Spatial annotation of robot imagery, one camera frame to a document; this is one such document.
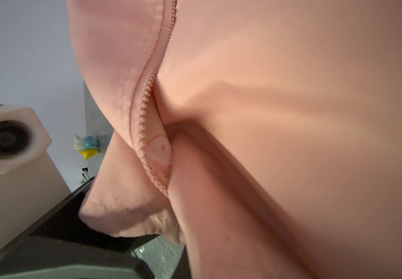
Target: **pink fabric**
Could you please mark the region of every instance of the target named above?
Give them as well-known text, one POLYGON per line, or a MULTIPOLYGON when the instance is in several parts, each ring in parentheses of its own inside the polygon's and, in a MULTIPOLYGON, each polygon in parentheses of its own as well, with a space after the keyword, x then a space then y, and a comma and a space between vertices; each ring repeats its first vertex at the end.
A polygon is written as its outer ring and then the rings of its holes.
POLYGON ((402 278, 402 2, 174 4, 68 1, 116 130, 82 220, 195 279, 402 278))

